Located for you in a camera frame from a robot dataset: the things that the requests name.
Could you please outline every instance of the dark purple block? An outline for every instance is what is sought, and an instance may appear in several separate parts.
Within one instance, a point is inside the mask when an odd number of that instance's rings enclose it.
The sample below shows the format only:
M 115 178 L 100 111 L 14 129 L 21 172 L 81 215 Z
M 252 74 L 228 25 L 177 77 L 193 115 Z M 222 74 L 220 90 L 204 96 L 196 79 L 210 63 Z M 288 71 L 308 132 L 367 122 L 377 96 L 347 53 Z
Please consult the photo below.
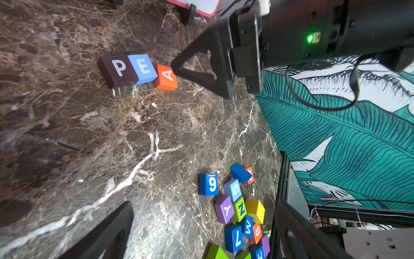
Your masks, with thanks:
M 98 67 L 109 88 L 132 85 L 138 76 L 128 56 L 106 56 L 98 61 Z

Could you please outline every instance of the light blue block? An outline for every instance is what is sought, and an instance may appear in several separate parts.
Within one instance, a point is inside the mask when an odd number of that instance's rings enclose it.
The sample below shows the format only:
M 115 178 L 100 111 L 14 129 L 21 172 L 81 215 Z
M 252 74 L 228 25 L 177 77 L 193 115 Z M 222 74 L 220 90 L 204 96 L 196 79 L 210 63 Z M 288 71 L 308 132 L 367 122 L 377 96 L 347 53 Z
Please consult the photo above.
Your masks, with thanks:
M 231 179 L 224 184 L 224 192 L 230 196 L 231 202 L 235 202 L 241 196 L 240 184 L 237 179 Z
M 147 54 L 129 55 L 128 58 L 138 76 L 138 82 L 135 83 L 136 85 L 154 81 L 158 77 Z

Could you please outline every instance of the blue block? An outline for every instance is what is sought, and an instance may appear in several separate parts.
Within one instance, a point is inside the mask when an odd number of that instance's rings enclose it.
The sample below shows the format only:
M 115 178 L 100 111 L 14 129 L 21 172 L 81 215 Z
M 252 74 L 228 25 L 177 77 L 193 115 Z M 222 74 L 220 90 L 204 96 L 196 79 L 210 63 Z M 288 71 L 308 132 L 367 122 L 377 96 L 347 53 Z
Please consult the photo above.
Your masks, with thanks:
M 241 231 L 243 235 L 247 236 L 248 238 L 253 238 L 253 219 L 248 215 L 244 216 L 244 218 L 237 223 L 241 226 Z
M 200 195 L 215 196 L 219 194 L 219 185 L 217 183 L 217 174 L 200 174 Z
M 230 196 L 231 202 L 235 202 L 241 196 L 240 184 L 237 179 L 231 179 L 224 184 L 224 193 Z
M 138 82 L 135 83 L 136 85 L 154 81 L 158 77 L 147 54 L 129 55 L 128 58 L 138 76 Z
M 235 224 L 224 230 L 224 240 L 226 241 L 226 250 L 235 253 L 243 247 L 243 234 L 241 226 Z
M 265 252 L 261 244 L 256 244 L 249 249 L 252 259 L 265 259 Z
M 238 163 L 234 163 L 234 165 L 231 166 L 230 170 L 233 178 L 237 179 L 241 183 L 247 183 L 250 178 L 252 178 L 252 174 Z

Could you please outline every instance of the yellow block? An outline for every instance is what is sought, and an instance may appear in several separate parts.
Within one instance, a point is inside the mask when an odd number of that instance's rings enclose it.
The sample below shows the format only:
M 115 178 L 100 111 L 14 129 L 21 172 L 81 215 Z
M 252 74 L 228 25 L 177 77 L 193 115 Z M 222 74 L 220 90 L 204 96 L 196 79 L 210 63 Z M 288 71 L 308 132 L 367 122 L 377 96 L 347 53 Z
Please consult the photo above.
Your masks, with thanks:
M 246 210 L 254 223 L 263 224 L 265 218 L 265 208 L 259 200 L 246 199 Z

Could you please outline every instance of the black cable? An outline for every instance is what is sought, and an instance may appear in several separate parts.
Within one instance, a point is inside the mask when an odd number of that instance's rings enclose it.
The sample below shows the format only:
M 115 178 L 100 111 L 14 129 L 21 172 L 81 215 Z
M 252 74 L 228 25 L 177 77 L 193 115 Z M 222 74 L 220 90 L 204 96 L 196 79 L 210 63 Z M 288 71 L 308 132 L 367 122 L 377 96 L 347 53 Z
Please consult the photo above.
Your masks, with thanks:
M 336 107 L 336 108 L 320 107 L 320 106 L 311 104 L 310 102 L 307 102 L 307 101 L 303 100 L 302 98 L 300 98 L 299 95 L 296 93 L 295 89 L 293 88 L 292 82 L 291 82 L 290 77 L 289 77 L 289 67 L 290 66 L 288 66 L 286 68 L 286 84 L 287 84 L 289 90 L 292 92 L 293 97 L 298 102 L 300 102 L 301 104 L 304 104 L 304 105 L 306 105 L 310 108 L 320 110 L 320 111 L 343 111 L 343 110 L 346 110 L 348 108 L 351 108 L 358 101 L 358 97 L 359 97 L 358 65 L 362 61 L 364 61 L 365 59 L 372 58 L 372 57 L 373 57 L 373 55 L 362 55 L 356 61 L 356 64 L 355 64 L 355 66 L 354 66 L 354 68 L 352 69 L 352 72 L 351 72 L 351 77 L 349 79 L 349 85 L 351 87 L 352 92 L 354 93 L 355 99 L 350 104 L 347 104 L 343 107 Z

